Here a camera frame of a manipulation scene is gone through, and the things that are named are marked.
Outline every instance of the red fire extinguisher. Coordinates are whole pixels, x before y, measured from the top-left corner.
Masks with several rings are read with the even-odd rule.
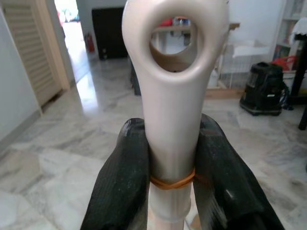
[[[92,37],[92,35],[90,33],[87,33],[84,36],[84,41],[85,41],[85,46],[86,46],[87,50],[90,53],[95,52],[95,46],[94,46],[94,42],[93,42],[93,37]]]

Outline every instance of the white marble floor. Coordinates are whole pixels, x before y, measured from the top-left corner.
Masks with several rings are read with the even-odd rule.
[[[77,230],[97,173],[124,122],[142,117],[127,60],[93,62],[77,87],[0,153],[1,230]],[[307,131],[302,107],[279,117],[252,117],[238,100],[205,101],[249,165],[287,230],[307,225]],[[193,202],[186,229],[197,214]],[[149,229],[155,229],[149,221]]]

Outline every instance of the orange rubber band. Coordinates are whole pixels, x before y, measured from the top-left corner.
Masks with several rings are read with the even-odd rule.
[[[190,183],[194,181],[194,177],[195,177],[195,169],[193,169],[193,172],[188,177],[182,179],[181,181],[173,183],[173,184],[166,184],[154,178],[153,176],[150,177],[150,181],[151,183],[153,183],[155,186],[157,186],[158,188],[162,190],[170,190],[170,189],[184,188],[188,186]]]

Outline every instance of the wooden door frame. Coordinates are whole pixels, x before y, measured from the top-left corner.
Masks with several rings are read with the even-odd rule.
[[[63,90],[69,90],[74,84],[69,79],[74,79],[74,76],[69,78],[66,71],[46,0],[28,0],[28,2],[31,3],[33,8],[35,23],[37,24],[51,71],[55,76],[55,81]],[[0,0],[1,9],[4,3],[24,3],[24,0]]]

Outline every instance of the louvered door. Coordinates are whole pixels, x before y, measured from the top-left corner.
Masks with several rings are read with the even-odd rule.
[[[3,11],[17,50],[40,105],[60,90],[44,49],[32,11],[31,2],[4,3]]]

